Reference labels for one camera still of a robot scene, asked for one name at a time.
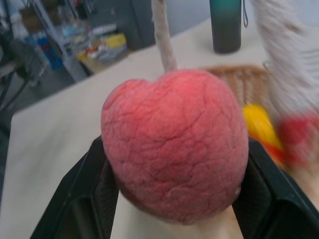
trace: stick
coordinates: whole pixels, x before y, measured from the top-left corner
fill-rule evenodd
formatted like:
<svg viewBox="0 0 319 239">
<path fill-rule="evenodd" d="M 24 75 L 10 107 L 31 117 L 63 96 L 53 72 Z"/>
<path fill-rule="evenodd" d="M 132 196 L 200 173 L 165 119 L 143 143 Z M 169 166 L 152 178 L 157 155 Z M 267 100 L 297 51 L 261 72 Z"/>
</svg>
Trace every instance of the stick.
<svg viewBox="0 0 319 239">
<path fill-rule="evenodd" d="M 167 22 L 167 9 L 164 0 L 152 0 L 155 41 L 159 48 L 160 57 L 165 72 L 177 69 L 177 62 L 170 42 Z"/>
</svg>

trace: white wall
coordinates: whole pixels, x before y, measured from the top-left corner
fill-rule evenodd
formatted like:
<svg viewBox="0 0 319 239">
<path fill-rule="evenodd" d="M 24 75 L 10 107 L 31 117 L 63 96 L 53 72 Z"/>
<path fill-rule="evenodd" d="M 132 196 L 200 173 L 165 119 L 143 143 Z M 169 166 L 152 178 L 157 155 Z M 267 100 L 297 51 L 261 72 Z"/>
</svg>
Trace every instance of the white wall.
<svg viewBox="0 0 319 239">
<path fill-rule="evenodd" d="M 166 0 L 171 35 L 210 18 L 209 0 Z"/>
</svg>

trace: white rope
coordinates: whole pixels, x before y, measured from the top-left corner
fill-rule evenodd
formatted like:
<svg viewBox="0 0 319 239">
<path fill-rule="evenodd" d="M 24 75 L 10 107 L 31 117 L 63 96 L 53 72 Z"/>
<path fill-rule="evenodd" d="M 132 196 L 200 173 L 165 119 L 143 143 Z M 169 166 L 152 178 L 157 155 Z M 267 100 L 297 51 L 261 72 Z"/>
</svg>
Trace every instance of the white rope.
<svg viewBox="0 0 319 239">
<path fill-rule="evenodd" d="M 165 72 L 177 69 L 177 62 L 170 42 L 165 0 L 152 0 L 155 41 Z"/>
<path fill-rule="evenodd" d="M 294 0 L 253 0 L 256 24 L 272 62 L 270 98 L 279 114 L 319 107 L 319 81 L 306 71 L 301 56 L 304 36 Z"/>
</svg>

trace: yellow fruit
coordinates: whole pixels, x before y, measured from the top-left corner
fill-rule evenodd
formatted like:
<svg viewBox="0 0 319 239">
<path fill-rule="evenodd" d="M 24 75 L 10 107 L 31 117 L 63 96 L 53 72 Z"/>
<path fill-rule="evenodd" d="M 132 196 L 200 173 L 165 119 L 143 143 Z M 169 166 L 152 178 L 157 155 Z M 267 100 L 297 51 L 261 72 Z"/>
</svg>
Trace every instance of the yellow fruit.
<svg viewBox="0 0 319 239">
<path fill-rule="evenodd" d="M 283 146 L 279 141 L 275 129 L 270 122 L 267 112 L 262 106 L 247 105 L 243 109 L 249 136 L 283 150 Z"/>
</svg>

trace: red toy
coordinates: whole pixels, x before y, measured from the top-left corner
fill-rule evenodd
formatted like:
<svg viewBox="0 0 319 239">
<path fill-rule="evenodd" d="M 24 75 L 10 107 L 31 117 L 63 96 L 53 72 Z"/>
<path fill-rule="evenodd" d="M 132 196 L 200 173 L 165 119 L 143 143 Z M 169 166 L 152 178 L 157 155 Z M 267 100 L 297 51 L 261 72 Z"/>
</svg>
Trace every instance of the red toy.
<svg viewBox="0 0 319 239">
<path fill-rule="evenodd" d="M 204 220 L 240 192 L 246 123 L 230 89 L 207 72 L 121 84 L 103 106 L 102 139 L 124 196 L 165 221 Z"/>
<path fill-rule="evenodd" d="M 299 114 L 282 117 L 277 127 L 285 154 L 284 163 L 290 167 L 309 167 L 318 157 L 319 115 Z"/>
</svg>

